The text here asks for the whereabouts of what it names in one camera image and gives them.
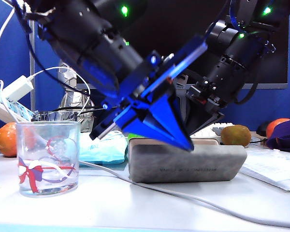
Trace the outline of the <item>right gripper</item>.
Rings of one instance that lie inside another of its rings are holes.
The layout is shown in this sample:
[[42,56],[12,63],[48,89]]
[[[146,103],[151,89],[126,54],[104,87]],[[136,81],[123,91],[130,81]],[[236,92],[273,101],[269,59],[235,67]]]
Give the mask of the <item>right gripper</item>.
[[194,84],[187,84],[186,89],[185,97],[190,113],[186,129],[189,135],[223,119],[225,115],[219,111],[226,107],[226,102],[219,96],[215,82],[201,77]]

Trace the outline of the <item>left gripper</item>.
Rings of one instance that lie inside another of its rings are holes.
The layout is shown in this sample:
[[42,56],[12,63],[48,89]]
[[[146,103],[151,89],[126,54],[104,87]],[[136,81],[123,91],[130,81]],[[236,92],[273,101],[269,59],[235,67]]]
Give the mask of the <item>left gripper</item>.
[[152,51],[119,85],[116,97],[107,97],[106,117],[95,126],[91,139],[101,139],[114,126],[192,151],[194,145],[175,104],[173,80],[207,50],[200,36],[194,36],[173,56],[162,59]]

